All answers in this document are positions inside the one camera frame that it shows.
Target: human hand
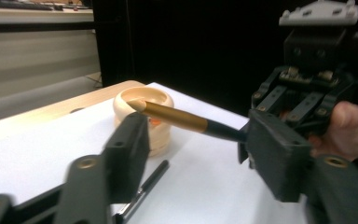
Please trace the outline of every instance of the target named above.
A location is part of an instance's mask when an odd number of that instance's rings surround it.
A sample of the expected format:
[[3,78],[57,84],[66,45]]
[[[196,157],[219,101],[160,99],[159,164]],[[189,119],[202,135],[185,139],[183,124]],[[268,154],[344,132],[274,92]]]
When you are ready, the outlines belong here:
[[358,105],[339,102],[333,109],[330,124],[323,136],[311,135],[311,156],[337,155],[354,161],[358,158]]

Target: pen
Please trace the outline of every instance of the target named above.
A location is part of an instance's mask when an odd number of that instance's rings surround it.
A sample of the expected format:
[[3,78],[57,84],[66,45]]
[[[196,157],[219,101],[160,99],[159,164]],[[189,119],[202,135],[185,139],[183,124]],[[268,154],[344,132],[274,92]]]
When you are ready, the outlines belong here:
[[138,193],[132,202],[124,205],[116,214],[115,220],[116,224],[124,224],[127,220],[132,216],[135,210],[138,208],[139,204],[145,198],[147,193],[157,184],[159,179],[164,175],[169,167],[168,161],[162,161],[161,164],[157,167],[157,169],[153,172],[151,176],[149,176],[143,185],[139,188]]
[[235,142],[246,142],[246,134],[231,128],[225,124],[211,119],[178,110],[175,108],[158,105],[142,100],[131,100],[127,104],[139,113],[148,117],[159,119],[163,122],[187,129],[197,133],[204,133],[213,137]]

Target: wall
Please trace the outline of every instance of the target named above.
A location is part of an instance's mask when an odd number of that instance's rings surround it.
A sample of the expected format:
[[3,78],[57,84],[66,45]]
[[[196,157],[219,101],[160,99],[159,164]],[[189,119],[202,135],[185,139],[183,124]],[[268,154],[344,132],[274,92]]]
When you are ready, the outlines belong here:
[[91,30],[0,34],[0,97],[97,72]]

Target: white table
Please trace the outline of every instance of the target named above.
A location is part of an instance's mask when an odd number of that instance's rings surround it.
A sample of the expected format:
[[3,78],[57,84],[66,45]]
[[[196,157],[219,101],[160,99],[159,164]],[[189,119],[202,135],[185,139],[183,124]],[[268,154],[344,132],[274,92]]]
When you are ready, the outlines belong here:
[[[247,118],[168,89],[175,107],[241,128]],[[115,130],[113,99],[0,139],[0,193],[23,203],[65,180],[78,157],[99,154]],[[143,180],[163,161],[170,168],[146,196],[131,223],[306,223],[303,203],[273,199],[234,142],[172,127],[165,154],[149,158]],[[112,212],[120,208],[114,204]]]

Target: bolt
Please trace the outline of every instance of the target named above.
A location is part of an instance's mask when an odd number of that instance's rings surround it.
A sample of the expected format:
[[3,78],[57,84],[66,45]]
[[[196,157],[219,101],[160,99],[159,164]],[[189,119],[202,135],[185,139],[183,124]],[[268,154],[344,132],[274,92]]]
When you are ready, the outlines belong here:
[[316,113],[320,116],[324,116],[327,113],[327,110],[324,108],[319,108],[318,111],[316,111]]
[[323,78],[324,80],[331,81],[333,79],[334,73],[332,71],[323,71],[318,74],[318,77]]
[[291,76],[296,76],[296,75],[298,75],[298,68],[290,66],[289,69],[287,70],[287,73]]
[[77,167],[80,169],[87,169],[87,168],[93,167],[96,163],[97,163],[97,161],[95,159],[85,159],[83,161],[80,161],[77,164]]
[[256,92],[255,94],[254,94],[254,98],[256,98],[256,99],[258,99],[258,98],[260,98],[261,97],[261,93],[260,92]]
[[289,118],[291,121],[296,121],[296,120],[298,120],[298,116],[297,115],[292,115],[292,116],[290,116],[290,118]]
[[259,106],[257,109],[260,110],[260,111],[265,111],[266,107],[265,106]]

